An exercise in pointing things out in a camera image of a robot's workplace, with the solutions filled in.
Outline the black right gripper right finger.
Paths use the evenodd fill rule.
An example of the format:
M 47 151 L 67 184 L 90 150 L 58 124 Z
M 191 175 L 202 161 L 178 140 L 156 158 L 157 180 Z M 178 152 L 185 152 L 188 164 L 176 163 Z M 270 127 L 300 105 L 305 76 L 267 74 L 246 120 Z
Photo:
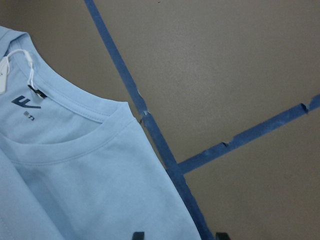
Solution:
M 216 232 L 215 239 L 216 240 L 229 240 L 229 235 L 226 232 Z

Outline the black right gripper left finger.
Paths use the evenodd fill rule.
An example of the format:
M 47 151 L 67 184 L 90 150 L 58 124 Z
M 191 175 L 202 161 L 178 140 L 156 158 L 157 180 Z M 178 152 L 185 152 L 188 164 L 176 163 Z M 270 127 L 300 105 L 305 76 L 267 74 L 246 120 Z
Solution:
M 132 235 L 132 240 L 144 240 L 145 239 L 145 233 L 143 231 L 136 231 Z

